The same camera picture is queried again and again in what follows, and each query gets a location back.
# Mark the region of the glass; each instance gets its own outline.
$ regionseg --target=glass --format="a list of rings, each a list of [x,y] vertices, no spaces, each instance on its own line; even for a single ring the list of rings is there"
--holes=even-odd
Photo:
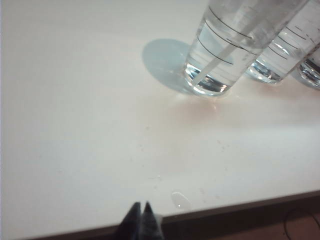
[[[184,65],[195,93],[225,93],[307,0],[211,0]]]
[[[320,48],[297,66],[303,82],[315,89],[320,90]]]
[[[279,83],[320,42],[320,0],[310,0],[251,64],[247,74]]]

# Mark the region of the black object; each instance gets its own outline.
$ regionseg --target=black object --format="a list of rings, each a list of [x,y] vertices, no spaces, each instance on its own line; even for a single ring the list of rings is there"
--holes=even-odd
[[[141,215],[141,204],[135,202],[114,233],[114,240],[164,240],[161,227],[147,202]]]

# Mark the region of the white table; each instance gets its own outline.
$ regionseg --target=white table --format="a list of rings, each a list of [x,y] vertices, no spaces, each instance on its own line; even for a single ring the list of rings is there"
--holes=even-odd
[[[2,240],[111,226],[135,201],[173,216],[320,190],[320,91],[175,85],[196,2],[2,1]]]

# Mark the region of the black line marking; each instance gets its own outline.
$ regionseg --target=black line marking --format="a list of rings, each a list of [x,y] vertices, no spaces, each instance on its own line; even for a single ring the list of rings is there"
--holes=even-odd
[[[233,44],[233,43],[231,42],[231,40],[228,39],[228,38],[227,38],[227,40],[225,40],[222,36],[220,36],[218,33],[216,33],[216,32],[209,26],[209,24],[207,23],[207,20],[204,20],[204,22],[205,22],[205,24],[208,26],[208,28],[210,28],[210,30],[211,30],[215,35],[217,35],[219,38],[221,38],[222,40],[224,40],[226,43],[231,44],[232,46],[234,46],[234,47],[236,47],[236,48],[238,48],[238,49],[245,50],[246,52],[248,52],[248,53],[250,53],[250,54],[253,54],[253,55],[258,56],[258,54],[255,54],[255,53],[250,52],[250,51],[248,51],[247,49],[245,49],[245,48],[243,48],[243,47],[241,47],[241,46],[237,46],[237,45]]]
[[[230,28],[230,29],[232,29],[233,31],[235,31],[236,33],[238,33],[238,34],[240,34],[240,35],[242,35],[242,36],[244,36],[244,37],[246,37],[246,38],[249,38],[249,39],[252,39],[252,37],[250,37],[250,36],[247,36],[247,35],[245,35],[245,34],[243,34],[243,33],[241,33],[241,32],[239,32],[239,31],[237,31],[237,30],[235,30],[235,29],[233,29],[232,27],[230,27],[229,25],[227,25],[226,23],[224,23],[217,15],[215,15],[215,13],[214,13],[214,11],[212,11],[212,9],[211,9],[211,7],[209,6],[209,9],[210,9],[210,11],[212,12],[212,14],[221,22],[221,23],[223,23],[225,26],[227,26],[228,28]]]
[[[302,30],[301,30],[301,28],[299,28],[299,27],[297,27],[297,26],[294,26],[296,29],[299,29],[301,32],[303,32]]]
[[[286,44],[290,45],[291,47],[298,49],[296,46],[293,46],[292,44],[288,43],[286,40],[284,40],[282,37],[278,36],[282,41],[284,41]]]
[[[279,55],[280,57],[284,58],[285,60],[288,60],[288,58],[281,56],[279,53],[277,53],[275,50],[273,50],[271,47],[268,46],[268,49],[270,49],[272,52],[274,52],[275,54]]]
[[[303,36],[300,36],[298,33],[292,31],[290,28],[288,28],[287,26],[285,27],[286,29],[288,29],[290,32],[292,32],[293,34],[297,35],[298,37],[302,38],[303,40],[306,40]]]
[[[209,51],[209,49],[208,49],[208,48],[206,48],[206,47],[202,44],[202,42],[200,41],[200,39],[199,39],[199,37],[198,37],[198,36],[197,36],[196,38],[198,39],[198,41],[199,41],[199,43],[201,44],[201,46],[202,46],[205,50],[207,50],[210,54],[212,54],[213,56],[215,56],[217,59],[219,59],[219,60],[221,60],[221,61],[225,62],[226,64],[231,64],[231,65],[233,65],[233,63],[232,63],[232,62],[228,62],[228,61],[223,60],[222,58],[220,58],[220,57],[218,57],[218,56],[214,55],[211,51]]]

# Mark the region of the water droplet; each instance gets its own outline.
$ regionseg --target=water droplet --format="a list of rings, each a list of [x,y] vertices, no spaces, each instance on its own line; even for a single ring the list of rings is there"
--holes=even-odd
[[[189,202],[188,198],[183,195],[180,191],[173,191],[171,193],[171,199],[173,204],[178,208],[182,210],[190,210],[191,209],[191,203]]]

